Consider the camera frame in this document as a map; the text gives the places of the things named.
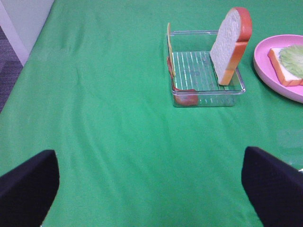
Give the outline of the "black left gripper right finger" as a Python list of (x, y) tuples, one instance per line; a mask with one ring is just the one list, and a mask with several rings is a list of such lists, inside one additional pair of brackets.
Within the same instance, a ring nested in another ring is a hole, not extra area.
[(265, 227), (303, 225), (303, 174), (258, 147), (245, 149), (241, 183)]

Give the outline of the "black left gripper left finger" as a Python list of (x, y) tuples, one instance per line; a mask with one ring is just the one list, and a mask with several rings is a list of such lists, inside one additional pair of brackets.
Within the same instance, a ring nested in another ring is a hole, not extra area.
[(39, 227), (59, 189), (54, 150), (44, 150), (0, 178), (0, 225)]

